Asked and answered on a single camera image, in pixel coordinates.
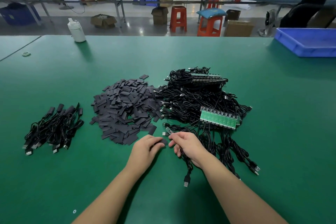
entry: orange object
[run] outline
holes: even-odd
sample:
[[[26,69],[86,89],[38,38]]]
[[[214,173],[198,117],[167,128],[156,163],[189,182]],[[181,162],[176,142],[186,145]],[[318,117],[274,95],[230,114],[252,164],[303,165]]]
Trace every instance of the orange object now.
[[[217,4],[217,2],[219,2],[219,0],[209,0],[207,9],[209,9],[209,8],[218,8],[219,4]]]
[[[184,27],[184,31],[187,31],[187,8],[182,5],[173,6],[171,8],[170,26],[172,32],[176,32],[177,27]]]
[[[203,17],[201,17],[201,21],[199,23],[197,36],[220,36],[223,16],[214,16],[208,19],[207,26],[202,28]],[[215,21],[220,21],[219,29],[215,29],[213,25]]]

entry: black pants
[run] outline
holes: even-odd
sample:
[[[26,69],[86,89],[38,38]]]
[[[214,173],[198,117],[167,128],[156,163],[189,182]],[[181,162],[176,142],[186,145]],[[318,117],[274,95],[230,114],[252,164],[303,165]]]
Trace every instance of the black pants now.
[[[326,0],[301,0],[298,5],[302,4],[313,4],[313,5],[324,5]],[[281,22],[280,28],[305,28],[309,20],[316,14],[320,8],[312,7],[301,7],[294,11],[291,17],[286,14]]]

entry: blue cushion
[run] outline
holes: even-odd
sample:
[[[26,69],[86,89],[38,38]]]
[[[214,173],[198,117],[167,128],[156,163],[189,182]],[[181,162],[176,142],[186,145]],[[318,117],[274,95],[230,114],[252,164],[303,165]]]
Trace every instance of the blue cushion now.
[[[226,16],[227,15],[225,11],[219,8],[209,8],[209,9],[198,11],[196,13],[206,19],[209,19],[214,16]]]

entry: green table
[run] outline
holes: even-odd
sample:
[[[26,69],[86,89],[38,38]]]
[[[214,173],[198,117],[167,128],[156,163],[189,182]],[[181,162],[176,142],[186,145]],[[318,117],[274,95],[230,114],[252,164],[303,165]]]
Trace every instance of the green table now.
[[[43,36],[0,62],[2,223],[70,223],[124,167],[130,146],[101,140],[90,125],[93,96],[146,73],[154,86],[171,70],[211,67],[224,90],[253,110],[233,139],[261,168],[237,160],[241,179],[289,223],[334,223],[336,59],[298,58],[270,38]],[[68,151],[43,145],[26,156],[23,137],[50,106],[80,102],[85,124]],[[163,132],[158,121],[155,136]],[[125,223],[225,223],[203,173],[183,187],[185,163],[163,149],[132,190]]]
[[[1,36],[0,37],[0,61],[17,52],[21,48],[34,42],[40,36]]]

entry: white plastic bottle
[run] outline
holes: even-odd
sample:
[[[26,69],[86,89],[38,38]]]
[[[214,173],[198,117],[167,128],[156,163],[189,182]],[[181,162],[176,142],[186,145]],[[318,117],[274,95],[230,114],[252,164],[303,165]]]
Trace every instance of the white plastic bottle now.
[[[78,21],[73,21],[72,18],[69,18],[68,28],[75,42],[81,43],[86,41],[82,26]]]

